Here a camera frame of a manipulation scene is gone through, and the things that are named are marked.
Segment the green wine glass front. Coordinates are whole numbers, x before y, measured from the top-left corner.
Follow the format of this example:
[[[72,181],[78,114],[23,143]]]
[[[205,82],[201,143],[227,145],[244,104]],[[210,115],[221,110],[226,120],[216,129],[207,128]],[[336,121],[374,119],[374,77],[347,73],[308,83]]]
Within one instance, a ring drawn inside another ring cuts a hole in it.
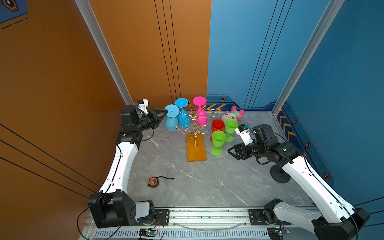
[[[215,131],[212,135],[213,147],[211,148],[211,153],[214,156],[219,156],[222,154],[222,146],[225,143],[227,136],[223,131]]]

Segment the green wine glass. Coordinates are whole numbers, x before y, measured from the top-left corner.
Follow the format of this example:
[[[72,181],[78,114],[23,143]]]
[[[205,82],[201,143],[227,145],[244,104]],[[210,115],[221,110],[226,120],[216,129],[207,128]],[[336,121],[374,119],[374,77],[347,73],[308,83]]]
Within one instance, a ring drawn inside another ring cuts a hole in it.
[[[232,134],[235,133],[237,127],[239,126],[239,123],[236,119],[228,119],[225,123],[225,131],[226,131],[226,143],[231,143],[233,141]]]
[[[225,143],[227,136],[223,131],[215,131],[212,135],[213,147],[211,148],[211,153],[214,156],[219,156],[222,154],[222,146]]]

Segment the red wine glass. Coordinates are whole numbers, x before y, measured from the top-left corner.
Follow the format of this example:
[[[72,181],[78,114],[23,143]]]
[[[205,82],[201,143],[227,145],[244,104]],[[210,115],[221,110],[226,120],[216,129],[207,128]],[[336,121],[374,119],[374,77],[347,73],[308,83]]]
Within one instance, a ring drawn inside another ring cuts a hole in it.
[[[212,132],[223,131],[225,129],[225,123],[222,120],[213,120],[212,121]]]

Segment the pink wine glass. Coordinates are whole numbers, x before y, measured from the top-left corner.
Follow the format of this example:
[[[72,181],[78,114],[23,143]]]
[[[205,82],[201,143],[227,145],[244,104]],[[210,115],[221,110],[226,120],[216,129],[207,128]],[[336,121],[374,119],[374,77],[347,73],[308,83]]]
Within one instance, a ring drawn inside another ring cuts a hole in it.
[[[201,97],[201,96],[195,97],[193,99],[193,104],[198,106],[198,109],[196,110],[196,117],[197,117],[196,122],[200,126],[206,125],[208,120],[207,120],[207,113],[206,113],[204,107],[207,104],[207,99],[204,97]]]

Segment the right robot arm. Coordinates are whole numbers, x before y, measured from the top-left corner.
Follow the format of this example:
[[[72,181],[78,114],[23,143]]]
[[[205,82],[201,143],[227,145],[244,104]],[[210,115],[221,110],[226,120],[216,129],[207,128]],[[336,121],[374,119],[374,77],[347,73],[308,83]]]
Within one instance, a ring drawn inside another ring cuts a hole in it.
[[[304,153],[291,142],[280,143],[267,124],[250,129],[242,124],[235,130],[243,143],[233,146],[229,154],[237,160],[267,158],[274,163],[270,174],[278,183],[294,179],[311,198],[317,211],[306,211],[274,199],[264,206],[263,221],[268,225],[291,223],[314,234],[319,240],[358,239],[370,216],[343,199],[310,165]]]

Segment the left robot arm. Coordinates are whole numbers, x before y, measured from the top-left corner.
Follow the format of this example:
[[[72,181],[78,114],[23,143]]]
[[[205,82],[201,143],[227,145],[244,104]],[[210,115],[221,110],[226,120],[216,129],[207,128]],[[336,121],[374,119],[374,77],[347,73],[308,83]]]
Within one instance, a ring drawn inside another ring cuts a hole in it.
[[[150,224],[155,219],[153,202],[132,200],[128,195],[128,182],[143,131],[158,128],[166,115],[166,110],[149,108],[144,112],[134,105],[121,109],[122,124],[113,163],[99,192],[90,195],[88,200],[97,228],[131,226],[137,221]]]

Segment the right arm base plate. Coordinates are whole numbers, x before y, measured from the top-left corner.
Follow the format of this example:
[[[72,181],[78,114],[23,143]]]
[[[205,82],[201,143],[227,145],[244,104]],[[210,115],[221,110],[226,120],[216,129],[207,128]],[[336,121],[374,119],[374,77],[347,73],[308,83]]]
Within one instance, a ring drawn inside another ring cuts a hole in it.
[[[266,209],[249,209],[249,218],[252,226],[255,225],[280,225],[281,222],[275,214]]]

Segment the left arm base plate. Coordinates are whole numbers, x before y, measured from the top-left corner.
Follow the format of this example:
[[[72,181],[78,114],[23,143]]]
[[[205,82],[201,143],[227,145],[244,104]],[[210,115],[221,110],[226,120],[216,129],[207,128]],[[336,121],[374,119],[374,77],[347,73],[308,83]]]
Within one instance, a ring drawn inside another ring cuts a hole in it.
[[[135,226],[155,226],[160,221],[160,226],[168,226],[170,220],[169,209],[155,209],[154,217],[140,218],[134,221]]]

